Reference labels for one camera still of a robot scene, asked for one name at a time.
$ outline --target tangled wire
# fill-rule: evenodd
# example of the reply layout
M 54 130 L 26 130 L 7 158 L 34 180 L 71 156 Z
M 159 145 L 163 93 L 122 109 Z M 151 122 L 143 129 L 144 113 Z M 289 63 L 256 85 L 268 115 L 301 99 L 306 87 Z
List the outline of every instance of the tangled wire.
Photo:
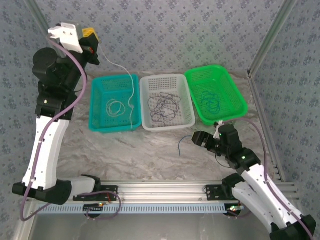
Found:
M 211 114 L 218 114 L 220 112 L 218 94 L 204 91 L 201 95 L 201 103 L 205 105 L 206 110 Z
M 160 96 L 150 97 L 148 100 L 150 116 L 153 122 L 163 123 L 166 126 L 166 122 L 171 122 L 176 118 L 180 109 L 179 103 L 181 98 L 164 92 L 160 92 L 159 94 Z M 150 105 L 153 101 L 156 101 L 156 104 L 152 108 Z

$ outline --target wall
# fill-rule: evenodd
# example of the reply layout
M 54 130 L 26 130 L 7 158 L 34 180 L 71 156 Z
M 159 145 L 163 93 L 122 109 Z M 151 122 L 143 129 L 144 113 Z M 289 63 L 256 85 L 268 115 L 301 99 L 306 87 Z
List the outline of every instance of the wall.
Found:
M 254 77 L 286 179 L 297 183 L 303 207 L 318 224 L 319 26 L 319 1 L 298 1 Z
M 35 137 L 38 81 L 32 58 L 46 41 L 22 0 L 2 0 L 0 9 L 0 239 L 6 240 L 22 199 L 11 193 L 12 184 L 27 170 Z
M 135 71 L 208 64 L 247 70 L 282 2 L 37 0 L 49 25 L 69 20 L 94 27 L 110 60 Z M 119 71 L 101 62 L 99 69 Z

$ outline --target white cable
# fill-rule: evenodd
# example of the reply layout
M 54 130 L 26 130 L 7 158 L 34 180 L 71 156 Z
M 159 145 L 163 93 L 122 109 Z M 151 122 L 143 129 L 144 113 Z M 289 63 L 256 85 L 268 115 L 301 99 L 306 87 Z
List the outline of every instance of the white cable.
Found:
M 118 111 L 113 112 L 113 111 L 111 110 L 111 106 L 112 106 L 113 104 L 119 104 L 119 110 L 118 110 Z M 109 100 L 109 101 L 106 103 L 106 114 L 108 114 L 109 117 L 116 118 L 116 117 L 119 117 L 119 116 L 125 114 L 125 112 L 126 112 L 126 107 L 125 107 L 125 105 L 124 105 L 122 102 L 120 102 L 120 101 L 117 101 L 117 100 L 115 100 L 115 99 L 111 99 L 111 100 Z
M 131 97 L 130 97 L 129 100 L 128 100 L 128 105 L 129 105 L 129 107 L 131 108 L 130 124 L 131 124 L 131 129 L 132 129 L 132 128 L 133 128 L 133 124 L 132 124 L 132 113 L 134 112 L 135 106 L 134 106 L 134 105 L 131 105 L 131 104 L 130 104 L 130 101 L 131 101 L 131 99 L 132 99 L 132 98 L 134 97 L 134 95 L 135 95 L 134 79 L 132 78 L 130 72 L 129 72 L 124 66 L 121 66 L 121 65 L 119 65 L 119 64 L 113 63 L 112 61 L 110 61 L 110 60 L 107 58 L 107 56 L 106 56 L 103 48 L 100 46 L 100 44 L 98 45 L 98 47 L 100 48 L 100 50 L 101 50 L 102 55 L 104 56 L 104 58 L 105 58 L 110 64 L 115 65 L 115 66 L 117 66 L 117 67 L 120 67 L 120 68 L 124 69 L 124 70 L 129 74 L 129 76 L 130 76 L 130 78 L 131 78 L 131 81 L 132 81 L 132 95 L 131 95 Z

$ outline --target basket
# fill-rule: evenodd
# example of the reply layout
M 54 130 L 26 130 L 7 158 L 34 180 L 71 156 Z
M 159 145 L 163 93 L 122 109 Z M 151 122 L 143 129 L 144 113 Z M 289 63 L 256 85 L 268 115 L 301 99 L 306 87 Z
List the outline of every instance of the basket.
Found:
M 143 77 L 140 80 L 140 95 L 144 129 L 153 132 L 169 131 L 188 128 L 196 123 L 190 90 L 184 75 Z M 161 99 L 166 100 L 161 103 L 161 111 L 165 118 L 154 114 Z
M 133 93 L 132 80 L 128 74 L 95 78 L 91 86 L 89 129 L 94 132 L 113 133 L 133 131 L 141 125 L 141 108 L 138 76 L 132 74 L 134 106 L 128 100 Z
M 186 76 L 195 108 L 205 125 L 244 116 L 248 105 L 227 70 L 220 65 L 190 69 Z

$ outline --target marble surface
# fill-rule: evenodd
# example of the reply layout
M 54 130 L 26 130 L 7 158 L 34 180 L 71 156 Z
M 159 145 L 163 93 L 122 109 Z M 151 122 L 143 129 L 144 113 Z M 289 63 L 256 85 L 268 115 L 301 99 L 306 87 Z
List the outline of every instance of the marble surface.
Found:
M 163 72 L 137 74 L 141 78 Z M 213 126 L 205 126 L 201 122 L 195 108 L 196 124 L 186 129 L 153 133 L 140 126 L 133 132 L 102 134 L 90 131 L 88 118 L 91 81 L 92 78 L 103 75 L 91 72 L 88 76 L 88 88 L 74 109 L 72 121 L 63 139 L 57 168 L 59 178 L 89 174 L 102 180 L 218 181 L 235 172 L 233 169 L 220 166 L 213 153 L 194 145 L 190 137 L 185 138 L 180 144 L 179 157 L 178 142 L 182 137 L 192 135 L 195 131 L 215 131 Z M 248 80 L 236 74 L 231 76 L 248 103 L 246 117 L 257 123 L 262 130 Z M 243 146 L 252 149 L 263 161 L 262 144 L 255 129 L 247 122 L 241 121 L 235 121 L 235 127 Z M 218 157 L 218 160 L 221 164 L 227 165 L 223 157 Z M 271 162 L 268 169 L 273 177 Z

